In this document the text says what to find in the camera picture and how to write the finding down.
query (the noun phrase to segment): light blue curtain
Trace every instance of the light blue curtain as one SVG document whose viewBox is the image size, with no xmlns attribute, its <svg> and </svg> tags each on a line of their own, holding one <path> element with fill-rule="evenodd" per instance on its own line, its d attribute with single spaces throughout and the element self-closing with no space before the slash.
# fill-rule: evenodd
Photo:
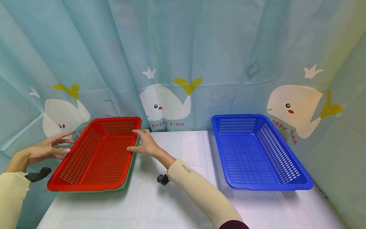
<svg viewBox="0 0 366 229">
<path fill-rule="evenodd" d="M 0 0 L 0 169 L 95 118 L 180 131 L 259 113 L 345 223 L 365 228 L 365 11 L 364 0 Z M 46 183 L 31 185 L 18 228 L 52 202 Z"/>
</svg>

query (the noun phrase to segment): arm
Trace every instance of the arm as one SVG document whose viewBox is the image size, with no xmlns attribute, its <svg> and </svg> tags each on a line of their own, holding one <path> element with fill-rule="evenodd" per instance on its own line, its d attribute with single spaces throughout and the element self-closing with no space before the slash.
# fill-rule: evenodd
<svg viewBox="0 0 366 229">
<path fill-rule="evenodd" d="M 142 144 L 138 147 L 129 147 L 127 150 L 152 156 L 161 162 L 168 170 L 169 180 L 183 190 L 207 215 L 215 229 L 248 228 L 235 207 L 215 186 L 189 168 L 185 162 L 173 158 L 161 149 L 153 140 L 149 130 L 134 130 L 133 132 L 140 135 Z"/>
<path fill-rule="evenodd" d="M 60 143 L 74 142 L 62 139 L 74 132 L 60 134 L 48 138 L 34 146 L 21 150 L 10 160 L 4 173 L 0 175 L 0 226 L 3 229 L 13 229 L 19 219 L 23 200 L 29 190 L 30 181 L 25 178 L 25 170 L 30 163 L 37 163 L 47 158 L 62 159 L 59 154 L 69 152 L 69 149 L 54 148 Z"/>
<path fill-rule="evenodd" d="M 0 224 L 2 228 L 15 228 L 30 181 L 24 176 L 28 158 L 16 153 L 5 172 L 0 175 Z"/>
</svg>

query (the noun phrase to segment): plastic basket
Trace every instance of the plastic basket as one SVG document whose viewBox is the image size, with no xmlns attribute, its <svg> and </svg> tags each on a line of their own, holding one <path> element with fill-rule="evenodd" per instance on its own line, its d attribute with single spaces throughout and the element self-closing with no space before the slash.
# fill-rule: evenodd
<svg viewBox="0 0 366 229">
<path fill-rule="evenodd" d="M 47 183 L 51 191 L 102 192 L 126 185 L 141 119 L 101 118 L 91 121 Z"/>
<path fill-rule="evenodd" d="M 211 119 L 226 182 L 232 188 L 308 190 L 312 178 L 264 115 L 216 115 Z"/>
</svg>

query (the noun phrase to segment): black handle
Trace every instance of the black handle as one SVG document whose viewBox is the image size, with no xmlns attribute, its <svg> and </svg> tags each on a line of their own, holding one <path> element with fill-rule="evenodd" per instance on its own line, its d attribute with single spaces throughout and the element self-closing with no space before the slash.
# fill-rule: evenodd
<svg viewBox="0 0 366 229">
<path fill-rule="evenodd" d="M 32 183 L 37 182 L 48 176 L 48 174 L 50 174 L 51 171 L 52 170 L 49 167 L 43 167 L 41 171 L 37 173 L 28 173 L 27 175 L 25 175 L 25 178 L 30 180 L 30 182 Z"/>
<path fill-rule="evenodd" d="M 158 176 L 158 182 L 159 182 L 161 185 L 165 186 L 165 185 L 167 185 L 167 183 L 169 183 L 169 178 L 168 178 L 168 176 L 167 176 L 166 174 L 164 174 L 164 175 L 159 175 L 159 176 Z"/>
</svg>

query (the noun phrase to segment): forearm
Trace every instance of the forearm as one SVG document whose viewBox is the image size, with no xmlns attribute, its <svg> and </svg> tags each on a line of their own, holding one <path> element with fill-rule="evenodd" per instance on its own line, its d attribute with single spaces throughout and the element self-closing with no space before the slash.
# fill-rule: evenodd
<svg viewBox="0 0 366 229">
<path fill-rule="evenodd" d="M 4 173 L 17 173 L 17 172 L 25 173 L 28 166 L 28 159 L 29 156 L 26 151 L 19 151 L 10 160 Z"/>
<path fill-rule="evenodd" d="M 228 221 L 243 222 L 238 211 L 229 200 L 208 180 L 189 168 L 182 160 L 176 160 L 164 150 L 154 157 L 168 170 L 169 180 L 187 194 L 207 215 L 216 229 Z"/>
<path fill-rule="evenodd" d="M 23 200 L 29 190 L 30 181 L 25 173 L 3 173 L 0 175 L 0 225 L 14 229 L 19 219 Z"/>
<path fill-rule="evenodd" d="M 177 160 L 168 154 L 165 150 L 159 149 L 155 154 L 154 158 L 157 159 L 167 170 Z"/>
</svg>

